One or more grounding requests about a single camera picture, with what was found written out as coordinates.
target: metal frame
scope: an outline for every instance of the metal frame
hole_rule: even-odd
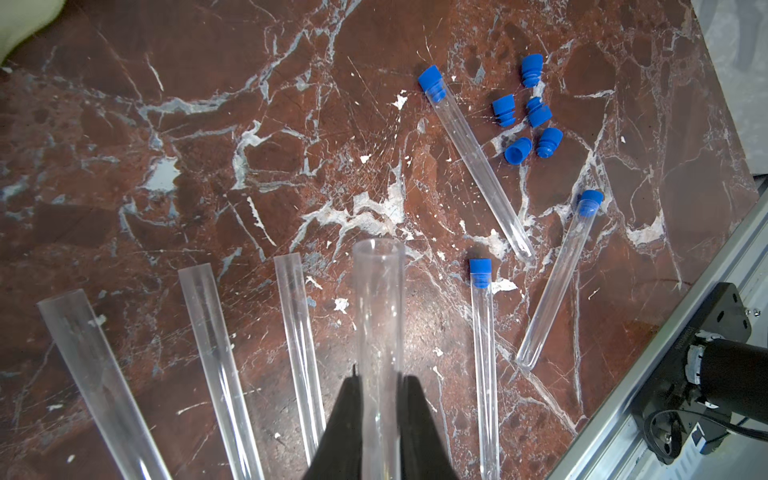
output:
[[[758,200],[680,301],[640,358],[563,455],[549,475],[550,480],[621,478],[631,472],[637,460],[648,450],[640,440],[640,432],[629,413],[630,402],[704,297],[716,283],[723,281],[736,284],[744,305],[766,310],[768,195]]]

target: clear plastic tube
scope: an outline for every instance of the clear plastic tube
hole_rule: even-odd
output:
[[[437,67],[432,66],[427,69],[419,77],[419,82],[425,89],[429,103],[435,108],[448,136],[456,146],[458,154],[462,156],[469,173],[475,179],[480,193],[496,217],[498,225],[509,244],[512,245],[515,255],[526,263],[535,263],[536,256],[531,241]]]
[[[209,263],[179,270],[184,301],[235,480],[264,479],[232,344]]]
[[[170,480],[85,292],[43,300],[38,308],[123,478]]]
[[[405,247],[391,238],[353,247],[362,381],[362,480],[400,478],[397,388],[402,361]]]
[[[275,257],[275,271],[277,288],[280,291],[280,305],[283,307],[283,323],[286,327],[293,387],[296,390],[296,404],[299,407],[301,434],[304,438],[304,452],[306,463],[309,465],[317,451],[320,437],[326,429],[326,414],[323,410],[320,379],[317,375],[310,312],[306,306],[301,256],[298,253],[291,253]]]
[[[491,260],[469,261],[472,283],[472,328],[475,331],[475,378],[480,431],[480,476],[499,480],[498,397],[496,393],[496,340],[491,291]]]
[[[541,355],[541,349],[547,341],[549,330],[552,328],[554,317],[560,309],[560,304],[571,282],[576,264],[581,256],[581,249],[589,236],[595,214],[598,211],[603,194],[596,190],[586,190],[581,195],[576,215],[571,221],[571,227],[563,239],[563,245],[554,262],[552,273],[547,280],[547,286],[536,307],[525,338],[515,358],[523,370],[531,371]]]

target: uncapped test tube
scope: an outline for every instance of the uncapped test tube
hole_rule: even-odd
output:
[[[299,408],[304,452],[306,463],[309,465],[326,429],[326,414],[317,375],[301,256],[298,253],[290,253],[275,257],[275,272],[280,305],[283,308],[283,323],[286,327],[286,342],[293,373],[293,387],[296,390],[296,404]]]
[[[482,480],[498,480],[501,469],[498,459],[498,397],[491,259],[471,259],[469,279],[472,284],[472,328],[475,331],[480,476]]]
[[[263,480],[259,452],[210,263],[179,270],[184,302],[235,480]]]
[[[406,249],[375,238],[353,247],[362,383],[362,480],[400,478],[397,391],[402,361]]]
[[[38,308],[123,478],[170,480],[85,292],[43,300]]]
[[[547,286],[536,307],[536,313],[528,324],[525,338],[515,357],[515,361],[523,370],[529,372],[533,370],[538,356],[541,355],[541,349],[547,341],[554,317],[558,314],[565,290],[568,289],[568,284],[576,270],[581,250],[587,242],[589,230],[592,228],[594,217],[602,201],[603,194],[598,190],[585,190],[581,194],[571,227],[563,239],[558,259],[554,262]]]
[[[522,223],[515,214],[515,209],[509,203],[502,185],[494,175],[488,158],[480,148],[480,143],[475,138],[475,134],[472,133],[464,114],[459,110],[453,93],[443,81],[440,70],[434,65],[427,68],[419,76],[419,83],[427,94],[429,103],[435,108],[448,136],[456,146],[458,154],[462,156],[469,173],[475,179],[475,183],[496,217],[498,225],[502,228],[509,244],[512,245],[515,255],[524,262],[533,264],[536,256],[531,241],[523,230]]]

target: capped test tube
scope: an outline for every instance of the capped test tube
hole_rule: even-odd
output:
[[[443,81],[440,71],[434,65],[427,68],[419,76],[419,83],[456,146],[458,154],[462,156],[469,173],[475,179],[480,193],[491,208],[515,255],[524,262],[533,264],[536,256],[531,241],[523,230],[515,209],[509,203],[502,185],[493,173],[475,134],[472,133],[464,114],[458,108],[453,93]]]
[[[38,308],[123,478],[170,480],[85,292],[54,296]]]
[[[397,391],[402,362],[406,249],[374,238],[353,247],[362,383],[362,480],[400,478]]]
[[[210,263],[179,270],[184,302],[235,480],[264,480]]]
[[[568,284],[576,270],[581,250],[587,242],[589,230],[592,228],[594,217],[602,201],[603,194],[598,190],[585,190],[581,194],[581,200],[576,207],[576,215],[563,239],[563,246],[558,254],[558,259],[554,262],[547,286],[544,288],[544,293],[536,307],[536,313],[528,324],[525,338],[518,355],[515,357],[515,361],[523,370],[529,372],[533,370],[538,356],[541,355],[541,349],[544,348],[549,330],[554,323],[554,316],[560,309],[565,290],[568,289]]]
[[[472,282],[472,328],[475,331],[480,476],[482,480],[498,480],[501,469],[498,460],[498,397],[491,259],[471,259],[469,279]]]
[[[304,272],[298,253],[275,257],[277,289],[283,308],[283,323],[286,327],[288,356],[293,374],[293,388],[296,390],[296,404],[299,408],[301,435],[304,439],[306,463],[310,465],[315,456],[320,437],[326,429],[326,414],[317,375],[315,344],[312,338],[310,311],[306,305]]]

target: blue rubber stopper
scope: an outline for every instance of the blue rubber stopper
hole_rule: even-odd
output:
[[[549,158],[560,146],[563,140],[563,132],[554,127],[549,127],[541,134],[536,146],[536,154],[541,158]]]
[[[535,87],[541,80],[541,70],[544,69],[544,57],[536,53],[523,58],[523,85]]]
[[[419,76],[419,84],[424,89],[424,93],[436,104],[445,98],[445,83],[436,66],[433,65],[424,70],[424,73]]]
[[[494,101],[493,113],[502,127],[512,126],[515,122],[515,96],[509,94]]]
[[[473,286],[488,288],[491,285],[491,259],[469,259],[469,278],[472,279]]]
[[[512,145],[510,145],[504,152],[504,158],[507,162],[513,165],[519,165],[523,163],[523,160],[531,153],[533,148],[533,142],[523,137],[517,139]]]
[[[599,190],[584,190],[579,200],[578,213],[583,217],[592,217],[598,212],[600,204],[603,203],[605,196]]]
[[[528,108],[528,123],[534,128],[552,118],[552,111],[541,103],[541,97],[533,97],[525,106]]]

